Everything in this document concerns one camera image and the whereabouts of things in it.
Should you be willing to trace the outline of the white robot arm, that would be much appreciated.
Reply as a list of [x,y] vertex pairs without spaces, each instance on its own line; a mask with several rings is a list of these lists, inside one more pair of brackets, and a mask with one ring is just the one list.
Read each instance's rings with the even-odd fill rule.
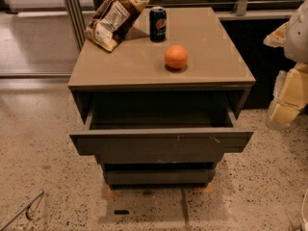
[[280,70],[274,84],[266,124],[270,129],[288,127],[308,105],[308,0],[264,39],[269,47],[282,47],[287,59],[295,62],[289,70]]

